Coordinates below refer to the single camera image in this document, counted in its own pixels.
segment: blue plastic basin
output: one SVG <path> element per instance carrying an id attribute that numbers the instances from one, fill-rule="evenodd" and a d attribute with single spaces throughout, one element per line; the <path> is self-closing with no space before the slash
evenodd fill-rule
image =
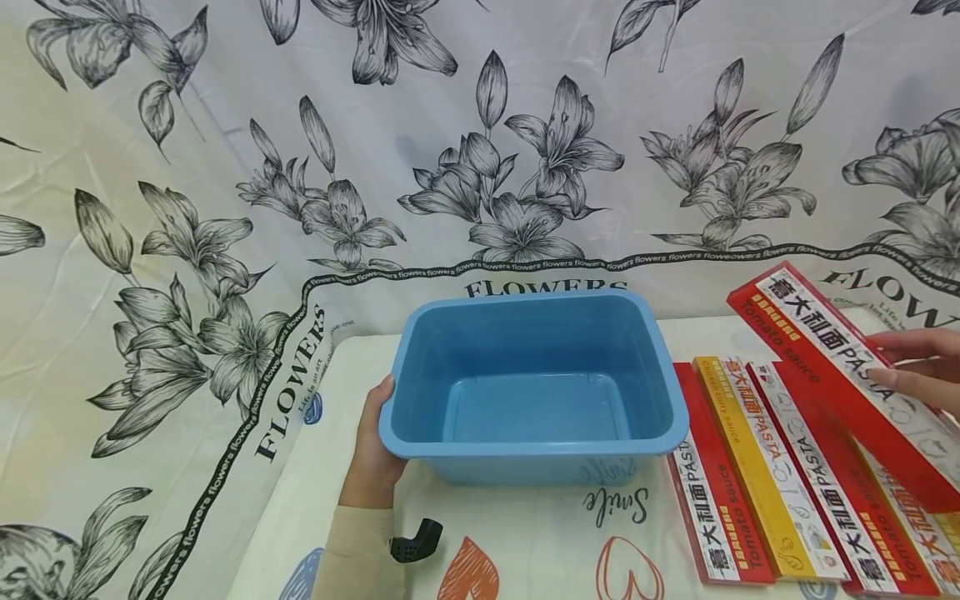
<path id="1" fill-rule="evenodd" d="M 622 290 L 426 304 L 393 374 L 384 445 L 450 483 L 618 485 L 689 429 L 653 313 Z"/>

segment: fingernail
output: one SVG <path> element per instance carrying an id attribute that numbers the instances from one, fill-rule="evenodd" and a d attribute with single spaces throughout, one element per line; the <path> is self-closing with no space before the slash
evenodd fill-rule
<path id="1" fill-rule="evenodd" d="M 893 388 L 897 383 L 897 372 L 893 369 L 870 369 L 867 375 L 885 388 Z"/>

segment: white tablecloth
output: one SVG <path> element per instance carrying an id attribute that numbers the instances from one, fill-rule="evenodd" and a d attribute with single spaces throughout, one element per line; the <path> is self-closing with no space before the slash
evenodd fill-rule
<path id="1" fill-rule="evenodd" d="M 848 316 L 866 332 L 883 328 L 865 311 L 853 310 Z M 675 361 L 726 354 L 746 360 L 775 359 L 737 317 L 667 320 L 660 322 L 660 328 Z M 278 598 L 298 565 L 306 575 L 303 579 L 310 580 L 311 565 L 321 555 L 315 550 L 324 546 L 350 461 L 364 397 L 390 370 L 398 343 L 396 335 L 356 337 L 337 347 L 320 386 L 323 417 L 302 428 L 253 534 L 229 600 Z M 411 463 L 397 490 L 397 532 L 413 537 L 420 519 L 429 517 L 444 526 L 444 534 L 433 557 L 409 567 L 407 597 L 438 598 L 444 574 L 462 547 L 461 559 L 477 567 L 475 572 L 482 573 L 480 567 L 487 560 L 496 569 L 496 586 L 490 575 L 478 577 L 487 583 L 475 584 L 479 591 L 475 600 L 847 597 L 842 590 L 825 585 L 703 586 L 697 579 L 664 459 L 641 468 L 630 485 L 608 489 L 634 500 L 640 498 L 642 506 L 613 508 L 611 513 L 598 515 L 599 503 L 594 510 L 586 506 L 588 494 L 597 492 L 598 487 L 458 488 L 440 481 L 427 467 Z M 606 576 L 601 572 L 598 577 L 598 561 L 611 538 Z M 656 570 L 631 544 L 649 557 Z M 636 580 L 633 592 L 628 591 L 631 570 Z M 460 591 L 445 590 L 441 597 L 470 598 L 463 591 L 468 582 L 462 586 Z M 290 587 L 284 597 L 301 596 Z"/>

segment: stack of boxes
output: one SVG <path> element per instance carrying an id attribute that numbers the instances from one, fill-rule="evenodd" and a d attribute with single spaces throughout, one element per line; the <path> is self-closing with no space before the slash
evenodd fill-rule
<path id="1" fill-rule="evenodd" d="M 960 598 L 953 422 L 873 384 L 889 365 L 791 266 L 729 302 L 782 362 L 676 366 L 690 434 L 669 462 L 701 580 Z"/>

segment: orange heart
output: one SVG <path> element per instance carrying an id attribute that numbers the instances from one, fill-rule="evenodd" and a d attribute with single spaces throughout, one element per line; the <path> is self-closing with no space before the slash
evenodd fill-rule
<path id="1" fill-rule="evenodd" d="M 615 542 L 621 541 L 623 543 L 618 544 L 618 548 L 622 548 L 622 552 L 627 552 L 630 554 L 638 555 L 645 563 L 646 567 L 650 569 L 650 573 L 654 578 L 654 595 L 646 596 L 640 591 L 640 586 L 636 582 L 636 573 L 633 569 L 630 569 L 627 572 L 627 590 L 619 598 L 614 598 L 610 593 L 610 554 L 613 552 L 613 545 Z M 613 574 L 613 578 L 616 580 L 621 580 L 621 575 L 618 573 Z M 619 536 L 613 536 L 607 543 L 604 544 L 603 550 L 600 551 L 600 558 L 597 560 L 597 570 L 596 570 L 596 586 L 597 586 L 597 598 L 600 600 L 663 600 L 663 596 L 666 593 L 666 587 L 663 584 L 663 576 L 660 575 L 660 570 L 650 560 L 646 554 L 637 548 L 633 542 L 625 538 L 620 538 Z"/>
<path id="2" fill-rule="evenodd" d="M 470 538 L 464 538 L 457 556 L 446 568 L 437 600 L 496 600 L 500 575 L 496 566 Z"/>

